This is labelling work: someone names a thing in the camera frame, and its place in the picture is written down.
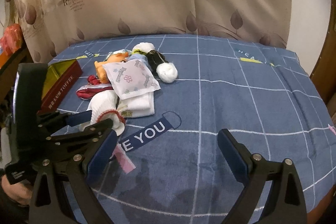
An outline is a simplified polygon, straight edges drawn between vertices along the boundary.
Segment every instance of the checkered blue cloth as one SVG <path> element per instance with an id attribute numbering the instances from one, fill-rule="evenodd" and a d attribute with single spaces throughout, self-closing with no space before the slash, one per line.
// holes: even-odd
<path id="1" fill-rule="evenodd" d="M 83 75 L 59 106 L 85 111 L 89 101 L 75 91 L 95 74 L 94 61 L 108 52 L 153 43 L 178 69 L 172 84 L 160 81 L 155 115 L 127 119 L 122 138 L 162 117 L 178 114 L 182 124 L 129 152 L 136 169 L 125 174 L 112 161 L 94 191 L 116 224 L 221 223 L 243 186 L 230 171 L 216 142 L 228 128 L 251 153 L 267 160 L 291 158 L 298 171 L 307 210 L 317 206 L 335 182 L 336 136 L 325 104 L 294 52 L 260 44 L 195 35 L 118 37 L 72 45 L 53 62 L 84 51 L 98 57 L 79 59 Z M 73 132 L 64 128 L 58 134 Z M 265 186 L 251 223 L 258 220 L 270 184 Z M 85 223 L 74 198 L 78 221 Z"/>

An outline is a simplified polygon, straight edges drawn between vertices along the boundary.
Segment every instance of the red box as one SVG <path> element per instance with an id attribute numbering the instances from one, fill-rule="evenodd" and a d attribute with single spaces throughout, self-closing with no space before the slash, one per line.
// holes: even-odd
<path id="1" fill-rule="evenodd" d="M 55 111 L 83 71 L 76 59 L 53 63 L 48 67 L 38 114 Z"/>

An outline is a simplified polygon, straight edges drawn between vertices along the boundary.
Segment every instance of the white fluffy sponge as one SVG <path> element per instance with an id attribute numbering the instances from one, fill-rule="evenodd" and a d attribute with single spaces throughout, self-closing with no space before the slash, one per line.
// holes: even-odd
<path id="1" fill-rule="evenodd" d="M 177 78 L 177 69 L 173 63 L 162 63 L 158 65 L 156 72 L 165 83 L 173 83 Z"/>
<path id="2" fill-rule="evenodd" d="M 134 53 L 136 50 L 140 50 L 146 54 L 151 50 L 155 50 L 155 47 L 152 43 L 141 42 L 133 47 L 132 52 Z"/>

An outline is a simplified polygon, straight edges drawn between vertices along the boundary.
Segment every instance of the red plastic bag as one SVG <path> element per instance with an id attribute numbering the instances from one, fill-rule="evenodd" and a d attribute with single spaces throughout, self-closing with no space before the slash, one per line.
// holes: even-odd
<path id="1" fill-rule="evenodd" d="M 23 43 L 23 34 L 19 24 L 13 24 L 6 28 L 3 37 L 0 39 L 0 45 L 7 56 L 12 55 Z"/>

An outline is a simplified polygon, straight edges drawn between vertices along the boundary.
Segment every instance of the orange rubber animal toy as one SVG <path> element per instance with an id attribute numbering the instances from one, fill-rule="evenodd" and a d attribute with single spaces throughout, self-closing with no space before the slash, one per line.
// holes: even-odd
<path id="1" fill-rule="evenodd" d="M 94 66 L 96 68 L 97 76 L 102 84 L 108 84 L 110 81 L 107 77 L 106 71 L 103 68 L 104 64 L 112 62 L 127 62 L 128 52 L 112 54 L 106 61 L 98 62 L 95 61 Z"/>

